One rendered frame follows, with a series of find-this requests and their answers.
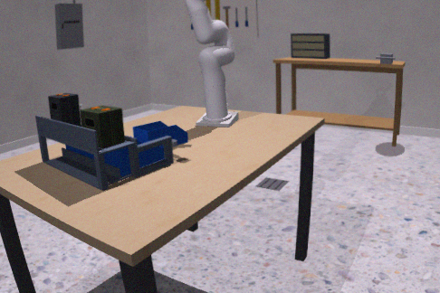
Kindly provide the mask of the black case with orange latches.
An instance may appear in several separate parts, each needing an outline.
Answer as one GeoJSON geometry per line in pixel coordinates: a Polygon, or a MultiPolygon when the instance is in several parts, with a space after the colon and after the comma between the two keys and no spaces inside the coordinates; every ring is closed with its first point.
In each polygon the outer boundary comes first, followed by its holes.
{"type": "Polygon", "coordinates": [[[51,119],[81,127],[78,94],[63,93],[49,96],[48,99],[51,119]]]}

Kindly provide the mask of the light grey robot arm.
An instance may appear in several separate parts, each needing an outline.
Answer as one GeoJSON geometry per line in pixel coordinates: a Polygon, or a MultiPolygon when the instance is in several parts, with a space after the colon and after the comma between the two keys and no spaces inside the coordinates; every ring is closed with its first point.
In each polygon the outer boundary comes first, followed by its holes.
{"type": "Polygon", "coordinates": [[[198,59],[206,101],[203,118],[209,122],[221,122],[232,117],[227,109],[225,75],[221,67],[234,60],[234,46],[226,24],[220,20],[212,21],[204,1],[185,0],[197,41],[201,44],[217,41],[214,46],[201,51],[198,59]]]}

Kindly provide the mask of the dark green case with orange latches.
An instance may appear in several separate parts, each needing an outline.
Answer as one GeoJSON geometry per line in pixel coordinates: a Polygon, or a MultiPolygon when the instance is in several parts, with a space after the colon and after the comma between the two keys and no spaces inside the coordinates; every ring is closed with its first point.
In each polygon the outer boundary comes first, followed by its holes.
{"type": "Polygon", "coordinates": [[[125,142],[122,108],[98,106],[82,109],[80,113],[81,126],[96,130],[98,147],[105,148],[125,142]]]}

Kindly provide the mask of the dark grey shelf rack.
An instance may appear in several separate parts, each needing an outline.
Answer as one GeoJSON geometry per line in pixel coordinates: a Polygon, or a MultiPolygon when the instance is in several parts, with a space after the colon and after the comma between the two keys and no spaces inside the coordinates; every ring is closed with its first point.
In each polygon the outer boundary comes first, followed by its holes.
{"type": "Polygon", "coordinates": [[[172,147],[177,147],[177,140],[172,139],[170,136],[161,137],[140,145],[138,145],[135,137],[125,136],[125,142],[100,148],[98,147],[96,130],[40,116],[35,116],[35,118],[43,162],[102,191],[109,189],[110,184],[131,176],[137,178],[174,163],[172,147]],[[46,137],[69,147],[93,154],[94,159],[62,147],[62,156],[50,160],[46,137]],[[164,146],[165,159],[139,169],[139,153],[161,145],[164,146]],[[124,147],[129,149],[131,174],[121,176],[119,168],[108,164],[105,167],[104,154],[124,147]]]}

